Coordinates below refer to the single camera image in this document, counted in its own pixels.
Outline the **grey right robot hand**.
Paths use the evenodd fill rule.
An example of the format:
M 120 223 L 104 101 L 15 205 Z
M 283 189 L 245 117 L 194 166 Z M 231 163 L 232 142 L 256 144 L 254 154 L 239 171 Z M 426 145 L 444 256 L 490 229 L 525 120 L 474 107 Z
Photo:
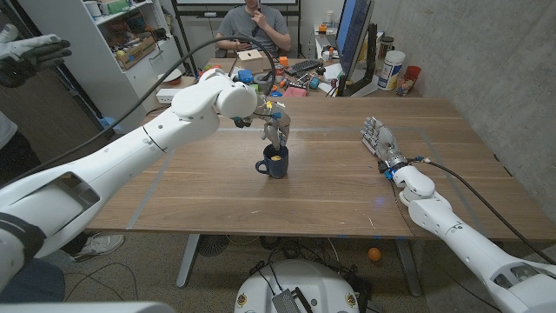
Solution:
M 367 117 L 365 129 L 361 131 L 362 143 L 379 158 L 378 170 L 390 178 L 409 161 L 401 154 L 397 140 L 391 130 L 375 117 Z

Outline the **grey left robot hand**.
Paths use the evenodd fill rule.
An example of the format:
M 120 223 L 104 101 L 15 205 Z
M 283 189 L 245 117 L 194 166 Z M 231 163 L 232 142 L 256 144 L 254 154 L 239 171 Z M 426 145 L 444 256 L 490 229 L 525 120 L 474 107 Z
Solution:
M 266 97 L 258 97 L 255 117 L 264 120 L 263 139 L 267 138 L 275 150 L 285 146 L 288 140 L 291 118 L 285 111 L 285 104 L 278 101 L 269 101 Z

